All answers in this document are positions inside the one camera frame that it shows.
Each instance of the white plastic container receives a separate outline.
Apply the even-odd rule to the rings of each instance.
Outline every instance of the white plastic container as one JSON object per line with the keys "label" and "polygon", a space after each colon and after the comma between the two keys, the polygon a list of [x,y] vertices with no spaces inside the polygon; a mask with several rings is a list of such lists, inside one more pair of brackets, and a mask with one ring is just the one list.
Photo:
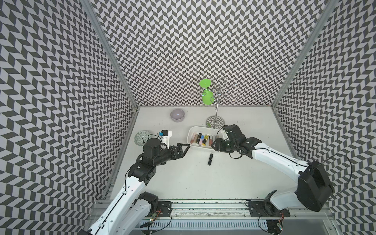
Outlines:
{"label": "white plastic container", "polygon": [[[214,139],[213,139],[213,142],[214,142],[214,140],[217,138],[216,134],[218,132],[218,129],[207,128],[207,127],[202,127],[202,126],[193,126],[189,130],[188,136],[187,136],[187,143],[191,147],[193,147],[195,149],[201,149],[201,150],[204,150],[204,151],[209,151],[209,152],[213,152],[214,153],[215,150],[212,147],[210,147],[209,140],[206,142],[205,146],[203,146],[203,145],[200,146],[199,144],[196,143],[196,140],[194,140],[194,142],[191,144],[192,135],[195,132],[196,132],[196,134],[201,133],[201,134],[205,134],[205,135],[210,135],[210,137],[214,137]],[[218,138],[223,138],[223,131],[219,131]]]}

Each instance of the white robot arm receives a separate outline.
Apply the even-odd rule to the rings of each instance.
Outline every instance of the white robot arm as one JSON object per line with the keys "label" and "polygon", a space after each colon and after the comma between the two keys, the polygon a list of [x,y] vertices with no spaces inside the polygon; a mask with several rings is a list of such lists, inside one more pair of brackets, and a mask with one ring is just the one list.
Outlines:
{"label": "white robot arm", "polygon": [[269,193],[264,199],[265,214],[275,215],[284,208],[302,205],[312,211],[320,211],[333,193],[333,186],[321,163],[298,160],[272,149],[259,139],[246,138],[235,124],[224,125],[222,130],[223,136],[227,138],[214,141],[212,148],[216,151],[237,151],[273,166],[296,182],[292,188]]}
{"label": "white robot arm", "polygon": [[[295,181],[296,186],[281,191],[274,190],[264,199],[263,209],[266,214],[276,215],[284,208],[302,205],[319,211],[332,194],[333,187],[320,163],[309,164],[287,156],[254,137],[246,139],[236,125],[225,125],[222,129],[223,136],[227,139],[217,138],[212,144],[214,150],[226,153],[237,151],[273,166]],[[144,153],[130,168],[123,188],[90,229],[81,230],[78,235],[128,235],[145,216],[156,211],[158,197],[144,192],[146,185],[156,173],[158,165],[184,157],[190,147],[189,144],[177,144],[177,147],[161,149],[162,145],[167,147],[172,135],[166,130],[161,134],[164,137],[162,143],[159,139],[152,138],[144,144]]]}
{"label": "white robot arm", "polygon": [[171,132],[163,132],[166,135],[161,135],[162,142],[157,138],[147,140],[144,152],[131,166],[120,192],[90,229],[81,230],[78,235],[128,235],[145,216],[157,210],[158,197],[145,192],[146,185],[155,175],[157,166],[184,157],[190,148],[189,144],[167,146]]}

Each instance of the cable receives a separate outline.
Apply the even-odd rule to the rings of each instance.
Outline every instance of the cable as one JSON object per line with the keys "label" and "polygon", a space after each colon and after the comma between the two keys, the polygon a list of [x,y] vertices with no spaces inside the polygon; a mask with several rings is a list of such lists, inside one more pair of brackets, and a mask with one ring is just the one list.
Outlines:
{"label": "cable", "polygon": [[339,153],[336,153],[336,154],[334,154],[333,156],[330,156],[330,157],[328,157],[326,160],[324,160],[322,163],[320,163],[320,164],[318,164],[316,167],[318,167],[318,166],[321,166],[322,164],[324,164],[325,162],[327,162],[329,159],[331,159],[331,158],[333,158],[334,156],[345,156],[345,155],[343,155],[343,154],[339,154]]}
{"label": "cable", "polygon": [[244,201],[244,204],[246,205],[246,207],[249,207],[248,205],[247,205],[247,202],[251,202],[252,200],[249,200],[249,199],[247,199],[247,200],[245,200]]}
{"label": "cable", "polygon": [[168,206],[168,208],[169,208],[170,211],[171,211],[171,219],[170,219],[170,222],[169,222],[166,226],[164,226],[163,228],[161,228],[161,229],[159,229],[159,230],[156,230],[154,233],[156,233],[156,232],[158,232],[158,231],[161,231],[162,229],[165,229],[165,228],[167,228],[167,226],[170,225],[170,223],[171,223],[171,221],[172,221],[172,209],[171,209],[171,207],[169,207],[169,206]]}
{"label": "cable", "polygon": [[350,181],[351,181],[351,178],[352,178],[352,173],[353,173],[353,169],[352,169],[352,163],[351,163],[351,161],[350,161],[350,159],[346,156],[346,155],[343,155],[344,157],[346,157],[347,158],[347,160],[349,161],[349,163],[350,163],[350,170],[351,170],[351,172],[350,172],[350,177],[349,177],[349,180],[347,181],[347,183],[346,183],[346,185],[345,185],[345,187],[343,187],[343,189],[341,190],[341,191],[339,191],[339,192],[337,192],[334,196],[331,196],[330,198],[328,198],[328,199],[331,199],[331,198],[333,198],[333,197],[336,197],[336,196],[338,196],[339,194],[341,194],[345,189],[347,189],[347,187],[349,186],[349,183],[350,183]]}
{"label": "cable", "polygon": [[[281,213],[281,215],[282,215],[282,218],[281,219],[279,219],[278,220],[278,222],[280,222],[280,225],[281,225],[281,227],[283,228],[283,224],[282,224],[282,221],[283,221],[283,219],[285,218],[285,216],[283,215],[283,212],[282,212],[282,210],[280,210],[279,211],[280,213]],[[262,230],[262,231],[264,231],[264,232],[267,232],[268,234],[271,234],[271,233],[269,233],[268,231],[266,231],[266,230],[264,230],[261,226],[260,226],[260,218],[261,217],[263,217],[263,216],[268,216],[268,217],[271,217],[270,215],[267,215],[267,214],[264,214],[264,215],[260,215],[259,216],[259,218],[257,219],[257,225],[260,227],[260,229]]]}
{"label": "cable", "polygon": [[215,135],[215,138],[218,138],[218,133],[221,130],[221,128],[217,131],[217,134]]}
{"label": "cable", "polygon": [[143,154],[144,154],[144,151],[142,152],[142,154],[138,155],[138,157],[136,159],[136,162],[138,162],[141,159],[141,157],[142,157]]}
{"label": "cable", "polygon": [[154,136],[156,136],[157,139],[159,138],[159,139],[161,140],[161,142],[162,142],[162,138],[161,138],[159,135],[154,135]]}
{"label": "cable", "polygon": [[240,157],[238,157],[238,158],[233,158],[233,157],[231,157],[231,158],[232,158],[232,159],[239,159],[239,158],[241,158],[241,157],[243,157],[243,154],[240,155]]}
{"label": "cable", "polygon": [[217,131],[217,134],[215,135],[215,138],[217,139],[218,138],[218,133],[219,133],[219,131],[221,130],[222,128],[220,128],[218,131]]}
{"label": "cable", "polygon": [[[122,194],[122,195],[120,196],[119,200],[116,201],[115,205],[114,205],[114,206],[112,207],[112,209],[110,210],[110,213],[108,213],[107,216],[105,217],[105,219],[103,220],[104,222],[106,222],[106,220],[107,220],[107,218],[110,216],[112,210],[116,207],[117,203],[121,200],[121,198],[122,198],[123,196],[124,196],[124,194]],[[100,229],[103,229],[103,227],[99,227],[99,229],[95,232],[94,235],[97,235],[97,233],[98,233],[98,231],[99,231]]]}
{"label": "cable", "polygon": [[258,220],[257,220],[257,225],[260,227],[260,229],[262,230],[262,231],[264,231],[264,232],[267,232],[268,234],[271,234],[271,233],[269,233],[268,231],[266,231],[266,230],[264,230],[261,226],[260,226],[260,218],[262,217],[262,216],[265,216],[265,215],[260,215],[259,216],[259,218],[258,218]]}
{"label": "cable", "polygon": [[270,150],[270,149],[266,149],[266,148],[257,148],[257,149],[253,149],[253,150],[259,150],[259,149],[265,149],[265,150],[268,150],[268,151],[270,151],[270,152],[272,152],[272,153],[275,153],[275,154],[277,154],[277,155],[279,155],[279,156],[281,156],[281,157],[283,157],[283,158],[286,158],[287,160],[290,160],[291,162],[293,162],[293,163],[295,163],[295,164],[297,164],[297,165],[299,165],[299,166],[301,166],[301,167],[307,167],[307,166],[300,165],[300,164],[298,164],[297,162],[294,162],[293,160],[291,160],[291,159],[289,159],[289,158],[283,156],[282,154],[279,154],[279,153],[277,153],[277,152],[274,152],[274,151],[272,151],[272,150]]}
{"label": "cable", "polygon": [[158,144],[158,145],[161,146],[161,150],[162,150],[162,146],[166,146],[166,148],[168,148],[166,143],[160,143],[160,144]]}
{"label": "cable", "polygon": [[127,174],[128,174],[128,172],[130,171],[130,168],[129,168],[129,170],[127,171],[127,173],[125,173],[125,176],[124,176],[124,184],[125,184],[125,191],[127,191]]}

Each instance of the mounting plate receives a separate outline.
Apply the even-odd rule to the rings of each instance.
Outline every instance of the mounting plate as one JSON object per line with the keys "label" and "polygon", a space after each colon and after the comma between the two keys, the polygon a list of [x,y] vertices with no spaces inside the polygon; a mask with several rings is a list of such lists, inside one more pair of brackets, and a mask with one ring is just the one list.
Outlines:
{"label": "mounting plate", "polygon": [[[260,217],[266,215],[264,212],[264,202],[263,201],[247,201],[247,206],[249,208],[249,212],[251,213],[251,217]],[[284,217],[290,217],[290,211],[288,208],[282,210],[281,212],[276,213],[275,215],[271,215],[271,217],[281,217],[281,213],[283,213]]]}
{"label": "mounting plate", "polygon": [[159,214],[158,217],[171,217],[171,208],[172,202],[171,201],[158,201],[158,209],[161,209],[162,213]]}

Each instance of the round stand base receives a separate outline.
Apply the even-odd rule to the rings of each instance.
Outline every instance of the round stand base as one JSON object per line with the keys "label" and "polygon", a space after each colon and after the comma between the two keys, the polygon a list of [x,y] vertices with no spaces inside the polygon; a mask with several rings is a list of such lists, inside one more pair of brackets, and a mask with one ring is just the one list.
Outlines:
{"label": "round stand base", "polygon": [[220,116],[217,116],[217,123],[215,122],[215,115],[210,116],[206,120],[206,127],[208,128],[214,128],[214,129],[220,129],[224,125],[224,119]]}

